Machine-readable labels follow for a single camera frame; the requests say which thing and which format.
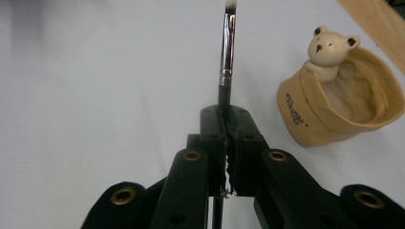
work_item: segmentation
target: white tabletop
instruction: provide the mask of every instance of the white tabletop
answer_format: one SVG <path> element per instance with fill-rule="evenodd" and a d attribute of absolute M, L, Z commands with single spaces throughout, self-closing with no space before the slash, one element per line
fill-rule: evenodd
<path fill-rule="evenodd" d="M 217 102 L 224 2 L 0 1 L 0 228 L 79 228 L 110 186 L 166 177 L 200 110 Z M 303 148 L 276 104 L 314 29 L 358 34 L 336 1 L 239 1 L 231 103 L 272 148 L 327 190 L 362 183 L 405 206 L 405 118 Z M 259 228 L 252 198 L 224 203 L 224 228 Z"/>

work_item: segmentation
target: bear figurine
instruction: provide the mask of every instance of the bear figurine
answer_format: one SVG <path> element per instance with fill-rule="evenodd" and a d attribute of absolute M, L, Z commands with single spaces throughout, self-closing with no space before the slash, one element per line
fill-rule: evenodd
<path fill-rule="evenodd" d="M 305 63 L 307 70 L 316 72 L 319 81 L 326 83 L 333 80 L 339 71 L 349 51 L 360 44 L 360 38 L 355 35 L 343 36 L 327 27 L 320 26 L 314 32 L 309 43 L 309 60 Z"/>

